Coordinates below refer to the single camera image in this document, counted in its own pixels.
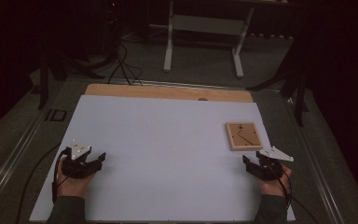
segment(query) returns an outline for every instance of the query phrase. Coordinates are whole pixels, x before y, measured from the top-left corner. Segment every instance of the wooden square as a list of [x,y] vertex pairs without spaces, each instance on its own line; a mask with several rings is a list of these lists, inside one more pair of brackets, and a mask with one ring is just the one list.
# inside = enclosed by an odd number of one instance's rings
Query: wooden square
[[226,128],[232,151],[256,151],[263,148],[253,122],[228,122]]

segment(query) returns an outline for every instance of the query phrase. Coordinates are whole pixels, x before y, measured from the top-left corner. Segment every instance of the white stand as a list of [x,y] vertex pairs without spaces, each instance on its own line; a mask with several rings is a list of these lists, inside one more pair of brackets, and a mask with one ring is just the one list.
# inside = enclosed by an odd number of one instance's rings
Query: white stand
[[240,40],[236,48],[232,50],[235,71],[238,78],[243,78],[240,52],[249,24],[254,12],[254,8],[248,9],[245,21],[224,20],[216,18],[194,17],[173,14],[173,0],[170,1],[170,17],[168,19],[168,44],[165,52],[164,72],[171,71],[172,64],[172,33],[173,29],[187,30],[195,32],[239,35]]

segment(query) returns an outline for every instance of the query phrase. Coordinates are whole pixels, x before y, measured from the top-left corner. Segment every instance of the table leg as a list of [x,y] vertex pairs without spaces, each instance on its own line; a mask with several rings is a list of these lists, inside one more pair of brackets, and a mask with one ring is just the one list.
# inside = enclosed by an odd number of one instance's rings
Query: table leg
[[240,41],[239,41],[237,47],[232,49],[232,56],[233,56],[233,59],[234,59],[235,71],[236,71],[236,74],[237,74],[238,78],[243,78],[243,71],[242,71],[240,52],[241,52],[243,41],[245,40],[245,37],[246,37],[246,33],[248,31],[249,25],[251,23],[251,18],[252,18],[254,10],[255,9],[253,7],[249,8],[248,15],[246,16],[246,20],[243,23],[243,28],[242,28],[242,31],[241,31],[241,34],[240,34]]
[[167,49],[165,51],[164,72],[171,71],[172,32],[173,32],[172,18],[173,18],[173,0],[170,1],[170,17],[168,18],[168,44],[167,44]]

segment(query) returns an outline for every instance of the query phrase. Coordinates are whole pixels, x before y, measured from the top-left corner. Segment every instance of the dark background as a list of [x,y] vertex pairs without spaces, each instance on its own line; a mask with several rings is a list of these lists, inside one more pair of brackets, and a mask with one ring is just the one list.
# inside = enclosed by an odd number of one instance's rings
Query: dark background
[[[59,2],[0,1],[0,118],[33,87],[28,75],[39,67],[40,34],[71,30],[74,35],[55,35],[65,39],[54,42],[72,57],[82,58],[87,56],[87,50],[101,48],[96,39],[106,32],[103,14],[95,14],[95,20],[84,20],[86,15],[74,14],[71,1]],[[219,6],[217,1],[204,6],[194,1],[188,1],[190,5],[180,2],[178,10],[187,14],[197,11],[225,16],[232,9]],[[128,29],[146,38],[149,23],[167,24],[167,8],[165,0],[128,0],[120,10],[121,19]],[[241,7],[235,8],[233,17],[241,17]],[[287,66],[308,71],[307,86],[358,183],[358,1],[318,2],[309,12],[308,17],[302,7],[258,6],[249,33],[263,34],[265,38],[295,37],[286,61],[297,57],[304,60]],[[60,24],[61,29],[47,28],[54,24]]]

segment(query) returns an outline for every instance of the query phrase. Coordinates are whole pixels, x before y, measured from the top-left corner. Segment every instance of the white table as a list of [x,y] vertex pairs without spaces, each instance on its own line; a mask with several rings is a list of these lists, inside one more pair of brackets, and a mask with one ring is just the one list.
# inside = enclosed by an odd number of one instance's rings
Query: white table
[[[228,121],[249,120],[270,146],[254,103],[83,95],[60,151],[75,139],[92,146],[88,161],[106,152],[86,198],[89,221],[252,220],[260,190],[225,130]],[[47,220],[52,209],[53,166],[31,221]]]

